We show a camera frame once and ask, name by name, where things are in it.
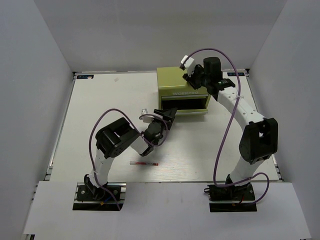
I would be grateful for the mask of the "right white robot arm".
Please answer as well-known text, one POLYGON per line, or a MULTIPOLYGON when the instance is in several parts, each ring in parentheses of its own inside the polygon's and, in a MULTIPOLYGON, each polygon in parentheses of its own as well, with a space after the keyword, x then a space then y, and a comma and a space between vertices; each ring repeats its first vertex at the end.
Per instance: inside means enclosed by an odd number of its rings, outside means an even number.
POLYGON ((242 129, 239 142, 240 159, 226 179, 226 195, 236 200, 244 193, 244 185, 253 178, 258 167, 278 150, 278 122, 266 118, 240 96, 240 84, 224 78, 221 61, 207 57, 203 65, 187 55, 181 60, 183 79, 195 90, 203 87, 219 104, 224 106, 242 129))

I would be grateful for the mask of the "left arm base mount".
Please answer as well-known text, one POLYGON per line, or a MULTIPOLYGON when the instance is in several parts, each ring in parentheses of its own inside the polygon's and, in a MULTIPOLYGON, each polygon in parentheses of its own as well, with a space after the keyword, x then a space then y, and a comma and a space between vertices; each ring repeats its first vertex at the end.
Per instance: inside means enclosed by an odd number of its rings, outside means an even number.
POLYGON ((109 189, 116 198, 119 208, 113 197, 103 189, 99 190, 97 196, 93 196, 85 184, 78 183, 75 191, 72 210, 73 211, 99 211, 111 212, 122 209, 126 196, 125 183, 109 183, 105 187, 109 189))

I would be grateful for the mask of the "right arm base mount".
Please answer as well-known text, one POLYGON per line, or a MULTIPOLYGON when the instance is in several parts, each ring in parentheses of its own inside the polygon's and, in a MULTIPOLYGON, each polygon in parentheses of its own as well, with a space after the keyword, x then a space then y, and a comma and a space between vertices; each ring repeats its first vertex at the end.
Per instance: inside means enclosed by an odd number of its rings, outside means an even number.
POLYGON ((204 193, 209 198, 211 213, 256 212, 257 206, 254 189, 251 183, 243 186, 217 187, 208 185, 204 193))

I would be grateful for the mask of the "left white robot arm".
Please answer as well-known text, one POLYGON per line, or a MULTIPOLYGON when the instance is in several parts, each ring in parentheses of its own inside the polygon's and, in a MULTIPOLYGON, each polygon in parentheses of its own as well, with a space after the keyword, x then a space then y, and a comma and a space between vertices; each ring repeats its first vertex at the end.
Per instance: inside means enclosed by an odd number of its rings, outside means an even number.
POLYGON ((139 119, 148 126, 139 131, 130 118, 117 108, 108 109, 95 123, 89 137, 89 157, 91 173, 85 175, 84 185, 94 199, 99 200, 108 192, 108 174, 116 157, 127 148, 132 148, 140 156, 150 154, 155 147, 163 145, 173 125, 178 109, 155 109, 153 114, 145 109, 139 119), (102 118, 109 112, 119 112, 123 117, 95 132, 102 118))

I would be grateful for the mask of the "red pen refill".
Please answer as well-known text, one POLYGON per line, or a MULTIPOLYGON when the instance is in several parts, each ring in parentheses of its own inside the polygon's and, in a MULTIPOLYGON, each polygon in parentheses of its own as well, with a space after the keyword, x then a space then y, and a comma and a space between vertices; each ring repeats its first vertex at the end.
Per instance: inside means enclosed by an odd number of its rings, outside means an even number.
POLYGON ((129 163, 130 165, 133 165, 133 166, 138 166, 138 165, 145 165, 145 166, 159 166, 158 163, 156 162, 141 162, 141 161, 130 161, 129 163))

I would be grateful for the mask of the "green metal drawer chest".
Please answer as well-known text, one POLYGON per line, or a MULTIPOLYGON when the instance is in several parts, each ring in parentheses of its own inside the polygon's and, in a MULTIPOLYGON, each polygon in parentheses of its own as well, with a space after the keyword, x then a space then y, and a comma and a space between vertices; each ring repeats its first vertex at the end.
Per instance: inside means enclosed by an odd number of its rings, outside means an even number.
POLYGON ((180 116, 207 114, 211 96, 204 87, 193 89, 183 74, 179 67, 157 68, 158 108, 177 108, 180 116))

